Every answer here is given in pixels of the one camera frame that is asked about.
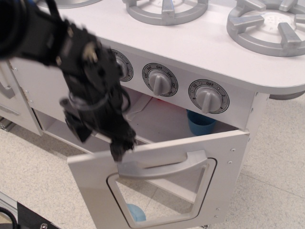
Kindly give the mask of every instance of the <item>oven door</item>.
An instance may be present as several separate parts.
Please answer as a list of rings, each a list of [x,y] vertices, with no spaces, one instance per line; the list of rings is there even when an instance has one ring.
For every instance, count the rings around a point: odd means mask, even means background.
[[[119,164],[110,151],[68,163],[98,229],[185,229],[224,220],[248,139],[233,130],[136,146]]]

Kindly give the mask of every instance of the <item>blue bowl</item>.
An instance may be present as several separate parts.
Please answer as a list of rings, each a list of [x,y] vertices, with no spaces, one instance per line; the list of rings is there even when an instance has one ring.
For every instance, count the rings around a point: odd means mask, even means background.
[[[208,135],[212,133],[216,120],[187,110],[189,127],[194,135]]]
[[[146,221],[145,213],[141,208],[134,204],[127,204],[130,213],[132,214],[133,220],[136,222]]]

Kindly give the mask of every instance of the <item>toy kitchen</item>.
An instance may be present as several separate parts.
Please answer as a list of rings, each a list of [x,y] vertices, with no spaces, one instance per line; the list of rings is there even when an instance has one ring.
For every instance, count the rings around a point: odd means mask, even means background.
[[[93,134],[78,142],[59,104],[69,92],[61,71],[22,59],[1,63],[0,116],[87,153],[68,163],[98,229],[186,229],[224,221],[269,96],[305,91],[305,1],[58,6],[62,18],[83,25],[115,54],[131,98],[124,115],[138,145],[115,163],[108,138]],[[216,120],[213,131],[194,135],[187,110]],[[191,207],[136,221],[118,179],[145,180]]]

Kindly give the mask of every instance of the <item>cabinet handle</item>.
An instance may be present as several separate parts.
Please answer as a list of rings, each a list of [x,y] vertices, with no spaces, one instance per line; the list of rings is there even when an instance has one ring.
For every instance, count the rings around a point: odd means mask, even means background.
[[[11,99],[15,96],[15,93],[11,87],[4,87],[2,83],[0,82],[0,93],[3,94],[8,99]]]
[[[138,162],[131,161],[118,164],[119,176],[131,179],[159,179],[186,171],[190,168],[202,167],[207,163],[204,150],[188,152],[187,159],[181,163],[153,168],[141,168]]]

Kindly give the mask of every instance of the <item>stovetop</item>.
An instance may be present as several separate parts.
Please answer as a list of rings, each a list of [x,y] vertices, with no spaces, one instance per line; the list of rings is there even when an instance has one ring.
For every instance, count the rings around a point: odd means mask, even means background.
[[[299,4],[305,6],[305,0]],[[233,41],[226,24],[235,7],[234,0],[210,0],[201,17],[174,26],[137,21],[122,0],[102,0],[60,13],[98,37],[185,63],[189,72],[206,69],[218,81],[268,94],[305,90],[305,55],[268,56]]]

